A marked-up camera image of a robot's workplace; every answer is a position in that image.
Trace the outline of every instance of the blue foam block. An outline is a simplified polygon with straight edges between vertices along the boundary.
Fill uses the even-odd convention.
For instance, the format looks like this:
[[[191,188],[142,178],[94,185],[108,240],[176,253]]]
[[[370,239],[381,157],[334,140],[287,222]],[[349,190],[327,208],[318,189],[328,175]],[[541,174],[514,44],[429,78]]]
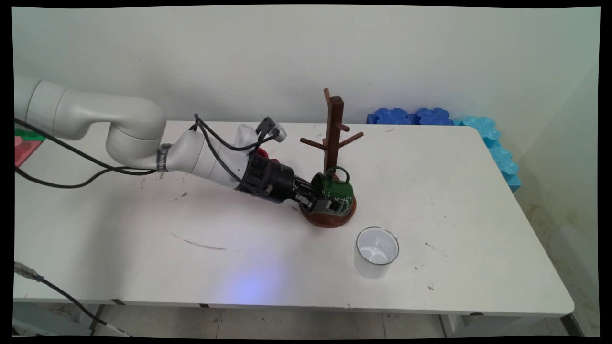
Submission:
[[[510,187],[510,190],[512,190],[512,192],[516,192],[518,188],[520,188],[522,185],[516,174],[513,175],[510,179],[506,179],[506,182],[508,183],[508,186]]]
[[[466,125],[478,130],[487,147],[491,147],[501,134],[495,129],[495,122],[488,117],[466,116],[461,120],[460,125]]]
[[[420,125],[454,125],[453,121],[449,119],[449,112],[444,109],[435,108],[429,110],[421,108],[417,111],[416,115],[420,117]]]
[[[418,124],[418,117],[413,113],[407,113],[406,111],[395,108],[388,110],[381,108],[376,110],[375,113],[368,114],[366,120],[367,124]]]
[[[376,124],[376,115],[368,113],[368,117],[365,119],[366,124]]]

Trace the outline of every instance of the tiled floor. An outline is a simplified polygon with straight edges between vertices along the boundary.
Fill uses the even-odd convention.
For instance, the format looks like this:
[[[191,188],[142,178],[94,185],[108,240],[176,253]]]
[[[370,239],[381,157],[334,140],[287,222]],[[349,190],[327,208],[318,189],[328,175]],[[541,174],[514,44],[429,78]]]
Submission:
[[[107,305],[100,317],[137,337],[345,339],[444,336],[437,315]],[[98,327],[95,335],[118,334]],[[567,333],[559,319],[545,319],[512,335]]]

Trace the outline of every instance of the red object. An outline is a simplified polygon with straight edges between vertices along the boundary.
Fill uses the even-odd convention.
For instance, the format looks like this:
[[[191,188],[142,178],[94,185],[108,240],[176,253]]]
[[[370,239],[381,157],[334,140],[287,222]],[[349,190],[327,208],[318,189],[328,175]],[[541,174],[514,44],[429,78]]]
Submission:
[[[265,158],[268,158],[268,159],[270,158],[270,157],[268,156],[267,152],[266,152],[266,151],[264,151],[264,150],[263,150],[263,149],[261,149],[261,148],[258,148],[256,153],[257,153],[257,154],[259,154],[259,155],[260,155],[260,156],[262,156],[262,157],[265,157]]]
[[[21,136],[15,136],[15,166],[21,166],[41,143],[42,141],[23,141]]]

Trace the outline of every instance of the cable connector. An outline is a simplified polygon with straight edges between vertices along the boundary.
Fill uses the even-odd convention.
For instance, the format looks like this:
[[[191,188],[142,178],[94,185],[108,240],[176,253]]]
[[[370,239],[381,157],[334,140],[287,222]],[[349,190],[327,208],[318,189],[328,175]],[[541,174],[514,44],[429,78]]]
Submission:
[[[31,279],[31,280],[35,280],[37,282],[40,282],[43,280],[43,277],[41,275],[39,275],[34,269],[32,269],[31,267],[27,267],[17,261],[13,261],[13,271],[14,273],[18,274],[19,276],[23,276],[27,279]]]

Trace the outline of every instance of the white robotic arm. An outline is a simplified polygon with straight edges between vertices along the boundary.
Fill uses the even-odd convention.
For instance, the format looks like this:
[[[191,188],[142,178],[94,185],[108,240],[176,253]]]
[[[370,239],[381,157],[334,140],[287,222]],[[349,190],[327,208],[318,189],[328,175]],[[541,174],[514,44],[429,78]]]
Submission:
[[[290,167],[253,152],[262,142],[286,137],[270,118],[256,130],[241,124],[234,146],[222,142],[199,118],[201,129],[216,137],[187,130],[174,144],[162,144],[166,118],[146,99],[81,92],[21,75],[14,75],[14,85],[15,119],[70,140],[84,137],[92,123],[110,122],[106,151],[125,166],[183,171],[276,203],[292,199],[309,212],[334,212],[339,207]]]
[[[89,126],[110,122],[106,150],[117,162],[130,167],[155,170],[158,148],[166,127],[162,109],[146,99],[81,92],[45,80],[15,75],[15,117],[53,136],[79,140]],[[217,154],[239,178],[247,167],[254,148],[233,151],[214,137],[211,144]],[[255,129],[240,125],[235,146],[246,146],[258,140]],[[204,136],[188,130],[172,144],[164,156],[162,170],[183,171],[211,179],[235,189],[238,182],[217,163]]]

